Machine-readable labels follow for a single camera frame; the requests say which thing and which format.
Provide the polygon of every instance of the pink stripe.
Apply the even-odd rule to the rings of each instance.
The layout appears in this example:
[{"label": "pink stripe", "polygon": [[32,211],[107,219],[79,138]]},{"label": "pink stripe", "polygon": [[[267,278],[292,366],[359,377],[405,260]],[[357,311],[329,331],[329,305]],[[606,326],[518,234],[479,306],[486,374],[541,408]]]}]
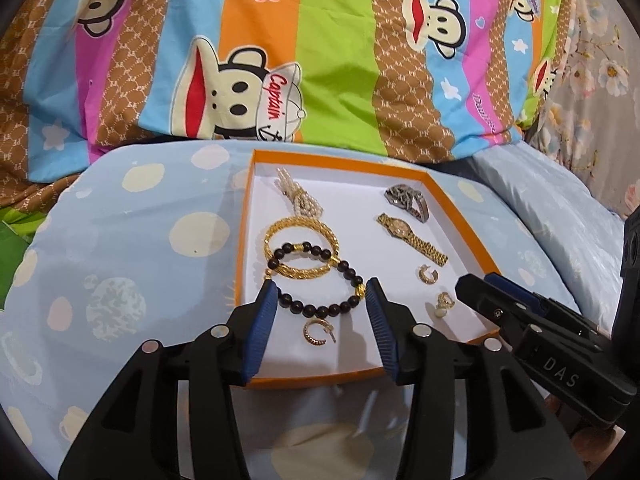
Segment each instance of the pink stripe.
[{"label": "pink stripe", "polygon": [[102,95],[109,73],[111,56],[116,41],[131,8],[131,0],[125,0],[113,17],[111,30],[100,38],[92,38],[81,24],[76,28],[76,80],[82,136],[88,140],[89,163],[93,164],[104,150],[96,146],[98,121]]},{"label": "pink stripe", "polygon": [[504,129],[495,113],[486,88],[486,70],[491,61],[489,31],[498,11],[499,0],[470,0],[469,40],[462,69],[469,83],[466,109],[486,131],[495,133]]}]

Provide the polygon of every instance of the white star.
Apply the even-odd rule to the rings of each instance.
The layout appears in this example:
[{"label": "white star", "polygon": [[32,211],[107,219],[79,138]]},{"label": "white star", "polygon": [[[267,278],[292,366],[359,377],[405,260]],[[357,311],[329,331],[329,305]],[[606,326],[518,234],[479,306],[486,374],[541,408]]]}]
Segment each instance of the white star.
[{"label": "white star", "polygon": [[444,92],[444,97],[447,99],[457,99],[458,101],[462,101],[462,97],[458,93],[458,88],[453,86],[447,78],[444,78],[444,81],[440,83],[442,86],[442,91]]},{"label": "white star", "polygon": [[62,121],[56,119],[53,124],[42,128],[42,135],[45,139],[43,150],[49,151],[51,148],[56,148],[61,152],[65,149],[65,139],[69,136],[69,130],[65,130],[62,127]]},{"label": "white star", "polygon": [[516,52],[521,52],[523,54],[527,53],[527,49],[529,48],[529,45],[526,44],[524,41],[522,41],[522,38],[520,38],[518,41],[511,40],[511,43],[513,43],[513,49]]}]

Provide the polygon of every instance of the colorful blanket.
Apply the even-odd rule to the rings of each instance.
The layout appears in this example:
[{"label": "colorful blanket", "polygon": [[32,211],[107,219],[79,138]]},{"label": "colorful blanket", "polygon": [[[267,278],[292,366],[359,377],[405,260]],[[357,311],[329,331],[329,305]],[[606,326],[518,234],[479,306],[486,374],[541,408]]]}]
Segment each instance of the colorful blanket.
[{"label": "colorful blanket", "polygon": [[569,6],[27,0],[0,43],[0,216],[41,221],[66,177],[162,134],[418,163],[516,141],[553,82]]}]

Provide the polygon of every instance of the gold twisted bangle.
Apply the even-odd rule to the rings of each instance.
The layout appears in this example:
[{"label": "gold twisted bangle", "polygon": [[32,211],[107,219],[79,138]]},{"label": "gold twisted bangle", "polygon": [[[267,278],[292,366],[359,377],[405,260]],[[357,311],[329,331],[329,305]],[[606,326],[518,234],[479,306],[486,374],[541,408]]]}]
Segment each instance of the gold twisted bangle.
[{"label": "gold twisted bangle", "polygon": [[[293,267],[286,266],[285,264],[280,264],[275,272],[285,276],[286,278],[292,278],[294,280],[311,280],[313,278],[324,276],[329,272],[329,270],[331,270],[331,267],[338,264],[340,261],[338,259],[338,250],[340,249],[338,238],[335,237],[334,232],[331,231],[327,225],[315,218],[309,218],[306,216],[289,216],[274,222],[268,227],[267,232],[264,235],[264,257],[267,258],[267,261],[273,258],[273,251],[271,251],[271,248],[269,247],[271,238],[278,231],[282,231],[289,227],[306,227],[318,234],[321,234],[329,242],[329,245],[331,245],[332,258],[328,263],[312,269],[295,269]],[[300,247],[295,248],[297,251],[301,251],[302,244],[300,244]]]}]

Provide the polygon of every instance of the light blue bedsheet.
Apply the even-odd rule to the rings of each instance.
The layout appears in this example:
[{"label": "light blue bedsheet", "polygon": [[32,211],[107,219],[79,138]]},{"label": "light blue bedsheet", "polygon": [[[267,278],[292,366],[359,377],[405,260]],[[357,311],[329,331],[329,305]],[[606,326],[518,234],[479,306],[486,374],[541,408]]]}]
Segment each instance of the light blue bedsheet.
[{"label": "light blue bedsheet", "polygon": [[[226,321],[255,147],[193,141],[118,149],[82,174],[39,229],[0,314],[0,404],[54,478],[86,414],[140,343],[184,342]],[[331,148],[259,147],[398,164]],[[505,276],[577,309],[544,251],[493,191],[431,174]],[[217,252],[189,257],[212,215],[216,229],[204,250]],[[233,396],[254,480],[395,477],[410,388],[384,378]],[[464,472],[464,434],[461,425],[454,478]],[[189,474],[188,461],[182,470]]]},{"label": "light blue bedsheet", "polygon": [[622,279],[624,222],[570,171],[519,142],[476,153],[473,167],[527,225],[581,312],[610,332]]}]

